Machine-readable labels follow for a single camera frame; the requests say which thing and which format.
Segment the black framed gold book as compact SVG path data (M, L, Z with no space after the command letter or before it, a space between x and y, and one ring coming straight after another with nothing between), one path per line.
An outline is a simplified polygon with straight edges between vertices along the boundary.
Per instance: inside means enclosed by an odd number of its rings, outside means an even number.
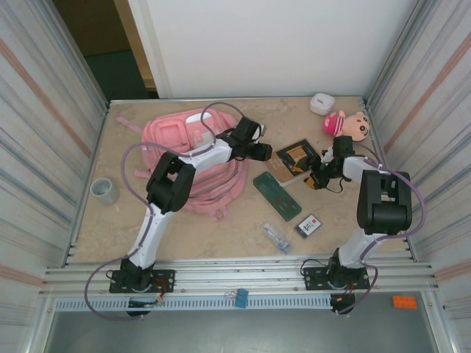
M279 157L289 154L296 161L304 156L312 156L312 158L314 158L318 155L313 146L306 139L299 140L296 143L286 146L278 150L276 154Z

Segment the brown notebook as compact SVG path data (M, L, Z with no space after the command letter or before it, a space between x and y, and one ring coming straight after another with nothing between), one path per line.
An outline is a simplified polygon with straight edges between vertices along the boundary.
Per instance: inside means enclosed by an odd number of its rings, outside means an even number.
M281 187L290 185L308 176L308 171L295 166L294 160L289 154L279 157L275 152L266 161L268 172L276 179Z

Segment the green pencil case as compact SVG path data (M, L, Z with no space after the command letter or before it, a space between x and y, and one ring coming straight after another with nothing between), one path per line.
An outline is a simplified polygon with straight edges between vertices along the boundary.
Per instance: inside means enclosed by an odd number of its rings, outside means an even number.
M301 213L301 206L268 171L254 178L252 183L284 221L291 221Z

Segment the white black card box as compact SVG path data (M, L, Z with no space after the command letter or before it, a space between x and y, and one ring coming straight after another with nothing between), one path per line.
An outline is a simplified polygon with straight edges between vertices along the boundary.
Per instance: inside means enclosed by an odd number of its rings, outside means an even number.
M321 225L322 223L314 215L309 215L303 221L298 223L294 230L301 238L306 239L318 230Z

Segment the pink student backpack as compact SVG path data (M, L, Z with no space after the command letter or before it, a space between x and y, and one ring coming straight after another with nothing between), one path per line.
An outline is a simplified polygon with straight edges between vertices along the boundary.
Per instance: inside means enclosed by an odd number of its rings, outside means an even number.
M144 128L122 116L116 120L139 134L143 142L156 143L181 154L203 149L213 141L212 133L223 133L238 123L231 114L211 107L162 115L148 121ZM222 220L227 215L227 205L244 190L247 172L247 160L231 160L197 174L184 208Z

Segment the clear plastic pen pack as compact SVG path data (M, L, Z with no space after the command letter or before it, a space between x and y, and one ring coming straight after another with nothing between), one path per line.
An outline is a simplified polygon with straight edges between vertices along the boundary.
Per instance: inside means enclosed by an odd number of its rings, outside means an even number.
M263 231L282 254L288 254L291 251L291 244L272 224L266 222L263 225Z

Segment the pink plush doll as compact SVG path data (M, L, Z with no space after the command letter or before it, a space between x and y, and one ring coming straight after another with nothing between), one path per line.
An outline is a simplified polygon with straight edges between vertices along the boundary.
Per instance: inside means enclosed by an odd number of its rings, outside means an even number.
M325 116L323 129L327 135L335 138L351 137L354 142L366 139L370 131L369 118L363 112L347 116L343 110Z

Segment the small white square box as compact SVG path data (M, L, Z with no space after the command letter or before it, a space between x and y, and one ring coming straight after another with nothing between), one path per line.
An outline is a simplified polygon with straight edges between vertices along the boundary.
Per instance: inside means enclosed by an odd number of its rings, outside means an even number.
M333 109L335 98L326 93L316 93L310 100L310 111L318 115L327 115Z

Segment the blue binder clip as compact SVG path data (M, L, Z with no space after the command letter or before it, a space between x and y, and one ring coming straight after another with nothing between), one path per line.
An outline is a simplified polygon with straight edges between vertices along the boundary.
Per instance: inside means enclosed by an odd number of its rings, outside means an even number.
M236 291L228 292L224 295L227 299L233 301L233 306L241 309L246 309L248 305L249 291L243 288L238 288Z

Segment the grey plastic cup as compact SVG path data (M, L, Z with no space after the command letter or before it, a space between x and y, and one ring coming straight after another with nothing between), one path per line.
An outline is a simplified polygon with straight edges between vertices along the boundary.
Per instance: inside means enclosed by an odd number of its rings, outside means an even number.
M90 186L90 193L105 206L115 203L119 198L118 188L107 177L94 180Z

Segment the orange toy brick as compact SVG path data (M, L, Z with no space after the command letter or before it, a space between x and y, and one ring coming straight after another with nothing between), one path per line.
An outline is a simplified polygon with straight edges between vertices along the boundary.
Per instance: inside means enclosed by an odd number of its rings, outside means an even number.
M416 310L418 308L417 299L414 296L393 295L392 305L396 309Z

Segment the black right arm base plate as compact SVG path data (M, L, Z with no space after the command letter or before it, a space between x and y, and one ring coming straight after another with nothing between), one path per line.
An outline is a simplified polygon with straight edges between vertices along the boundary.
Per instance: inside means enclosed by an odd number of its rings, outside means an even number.
M365 268L331 271L324 267L304 268L306 290L366 290L370 286Z

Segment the aluminium rail frame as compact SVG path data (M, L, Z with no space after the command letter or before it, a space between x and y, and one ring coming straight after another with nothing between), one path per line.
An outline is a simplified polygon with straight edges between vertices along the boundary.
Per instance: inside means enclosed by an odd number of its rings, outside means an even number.
M199 260L163 260L157 269L176 272L174 294L217 295L237 288L255 294L300 293L305 290L300 274L302 256L240 257ZM429 263L415 262L407 251L380 252L369 259L368 275L378 275L375 292L418 292L438 290ZM109 293L106 271L95 274L95 263L72 263L64 268L46 270L40 295L56 297L91 296Z

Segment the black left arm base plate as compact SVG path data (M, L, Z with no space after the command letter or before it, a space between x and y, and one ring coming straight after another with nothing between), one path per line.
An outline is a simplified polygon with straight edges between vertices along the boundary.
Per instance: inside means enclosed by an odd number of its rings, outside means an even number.
M109 270L110 293L172 293L175 284L174 270L151 270L143 274L128 274L124 270Z

